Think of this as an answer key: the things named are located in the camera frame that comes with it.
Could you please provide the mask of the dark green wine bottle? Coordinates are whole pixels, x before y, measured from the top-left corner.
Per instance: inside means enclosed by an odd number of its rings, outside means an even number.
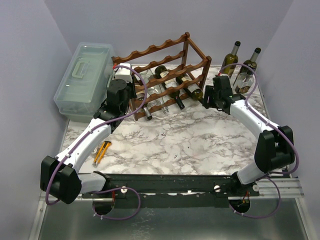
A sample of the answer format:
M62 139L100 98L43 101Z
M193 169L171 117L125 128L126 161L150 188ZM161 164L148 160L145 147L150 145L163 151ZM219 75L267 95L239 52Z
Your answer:
M192 79L186 75L180 75L175 78L176 82L180 85L182 83L190 82ZM183 90L195 101L201 102L203 99L203 91L199 88L196 83L190 84L187 87L184 87Z
M167 70L167 68L164 65L160 65L160 66L156 67L154 72L155 72L156 79L164 78L165 76L167 76L169 74L169 71ZM177 85L176 81L172 78L172 79L164 81L162 83L162 86L165 89L168 89L168 88L176 88L178 85ZM182 100L180 99L180 91L179 90L170 93L169 96L175 100L176 104L179 106L179 108L181 110L183 110L185 108L185 105L183 104Z

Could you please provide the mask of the clear bottle black cap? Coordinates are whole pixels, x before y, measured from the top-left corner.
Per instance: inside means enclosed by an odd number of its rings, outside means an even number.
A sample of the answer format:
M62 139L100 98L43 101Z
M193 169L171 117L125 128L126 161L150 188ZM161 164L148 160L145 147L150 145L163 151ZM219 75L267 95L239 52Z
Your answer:
M233 83L233 90L235 93L245 94L253 85L254 78L251 71L239 73Z

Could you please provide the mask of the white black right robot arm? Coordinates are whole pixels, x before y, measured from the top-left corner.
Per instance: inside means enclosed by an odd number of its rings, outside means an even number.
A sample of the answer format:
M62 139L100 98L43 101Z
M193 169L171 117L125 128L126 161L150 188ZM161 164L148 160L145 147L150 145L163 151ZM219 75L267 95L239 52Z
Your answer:
M230 177L230 191L241 196L249 184L295 161L293 131L264 117L242 94L233 93L227 75L216 76L212 82L205 87L202 105L233 116L257 139L253 162Z

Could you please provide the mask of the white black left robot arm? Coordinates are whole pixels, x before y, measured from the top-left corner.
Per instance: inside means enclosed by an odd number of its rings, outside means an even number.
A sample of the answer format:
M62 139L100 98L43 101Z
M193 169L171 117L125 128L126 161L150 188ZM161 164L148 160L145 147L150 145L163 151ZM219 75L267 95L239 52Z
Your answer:
M128 111L129 101L135 96L135 85L123 79L113 79L107 98L96 111L83 133L55 157L46 156L40 167L40 188L45 192L47 205L54 205L49 197L66 204L79 194L95 192L104 198L110 194L108 177L99 172L79 173L93 150L120 125Z

